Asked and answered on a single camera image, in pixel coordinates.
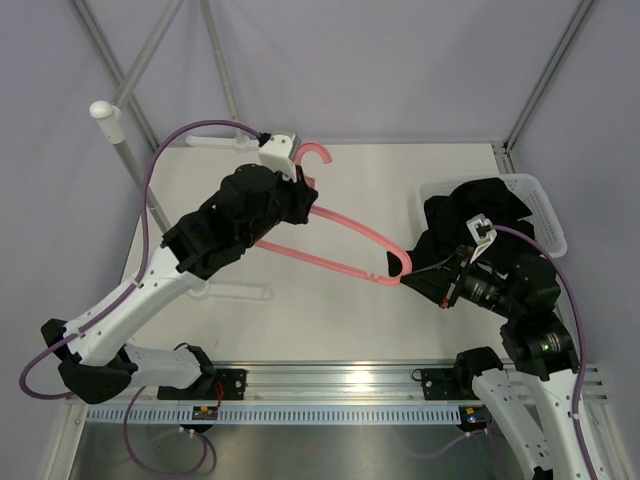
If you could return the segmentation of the black shirt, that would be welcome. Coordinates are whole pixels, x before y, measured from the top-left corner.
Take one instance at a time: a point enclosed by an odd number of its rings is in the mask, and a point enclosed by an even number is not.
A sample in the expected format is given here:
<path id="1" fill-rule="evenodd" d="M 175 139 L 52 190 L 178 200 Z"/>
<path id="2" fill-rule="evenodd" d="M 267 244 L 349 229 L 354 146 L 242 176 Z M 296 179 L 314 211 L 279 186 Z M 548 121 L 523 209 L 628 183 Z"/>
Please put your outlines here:
<path id="1" fill-rule="evenodd" d="M 531 211 L 499 178 L 473 180 L 448 196 L 433 196 L 424 202 L 424 213 L 428 228 L 418 242 L 431 239 L 437 252 L 445 255 L 459 246 L 471 245 L 473 239 L 466 222 L 478 214 L 535 240 L 534 227 L 525 220 Z M 538 251 L 519 237 L 499 233 L 480 260 L 504 275 L 523 254 L 537 255 Z"/>

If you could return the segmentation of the pink plastic hanger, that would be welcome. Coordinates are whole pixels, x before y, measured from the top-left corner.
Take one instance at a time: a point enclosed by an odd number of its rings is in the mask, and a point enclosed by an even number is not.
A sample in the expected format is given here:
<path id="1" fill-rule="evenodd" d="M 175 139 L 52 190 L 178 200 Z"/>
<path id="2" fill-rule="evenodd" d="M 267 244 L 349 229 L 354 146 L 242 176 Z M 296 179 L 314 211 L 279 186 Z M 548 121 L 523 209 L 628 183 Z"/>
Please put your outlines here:
<path id="1" fill-rule="evenodd" d="M 271 253 L 381 286 L 397 286 L 402 276 L 412 272 L 412 261 L 406 250 L 373 228 L 317 204 L 311 208 L 308 219 L 311 221 L 311 233 L 294 236 L 300 244 L 279 245 L 263 239 L 257 242 L 257 246 Z M 303 243 L 306 240 L 310 242 L 310 252 Z M 364 259 L 362 254 L 356 252 L 358 246 L 370 249 L 373 254 L 394 254 L 400 260 L 400 271 L 390 275 L 383 264 L 374 263 L 368 268 L 362 263 L 352 265 L 353 260 L 360 262 Z"/>

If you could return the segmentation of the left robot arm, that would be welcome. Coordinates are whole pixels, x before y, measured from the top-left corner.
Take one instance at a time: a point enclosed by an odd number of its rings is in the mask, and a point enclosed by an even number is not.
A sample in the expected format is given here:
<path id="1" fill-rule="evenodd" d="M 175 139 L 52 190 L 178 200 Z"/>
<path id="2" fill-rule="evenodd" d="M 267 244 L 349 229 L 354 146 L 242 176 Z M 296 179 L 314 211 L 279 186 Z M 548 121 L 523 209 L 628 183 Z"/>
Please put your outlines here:
<path id="1" fill-rule="evenodd" d="M 305 179 L 287 180 L 264 166 L 242 165 L 224 177 L 214 195 L 183 215 L 147 253 L 140 274 L 85 318 L 44 324 L 41 333 L 60 360 L 64 385 L 88 404 L 131 387 L 156 387 L 162 400 L 208 396 L 216 370 L 202 348 L 148 349 L 131 344 L 131 337 L 175 299 L 203 288 L 278 224 L 307 223 L 317 198 Z"/>

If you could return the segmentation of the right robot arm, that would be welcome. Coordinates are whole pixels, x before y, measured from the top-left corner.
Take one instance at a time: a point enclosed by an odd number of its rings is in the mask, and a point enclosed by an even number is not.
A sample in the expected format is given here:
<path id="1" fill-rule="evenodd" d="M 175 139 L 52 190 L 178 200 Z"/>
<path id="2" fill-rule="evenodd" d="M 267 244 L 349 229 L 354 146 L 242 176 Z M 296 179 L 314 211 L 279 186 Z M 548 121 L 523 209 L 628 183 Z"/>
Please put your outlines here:
<path id="1" fill-rule="evenodd" d="M 529 247 L 513 259 L 505 276 L 484 269 L 475 248 L 461 246 L 401 281 L 442 309 L 464 299 L 505 318 L 500 328 L 503 347 L 529 388 L 538 415 L 532 417 L 512 392 L 503 363 L 489 347 L 459 353 L 452 381 L 458 393 L 475 396 L 487 408 L 524 478 L 605 479 L 607 468 L 584 417 L 584 346 L 554 311 L 569 285 L 537 242 L 521 233 L 515 236 Z"/>

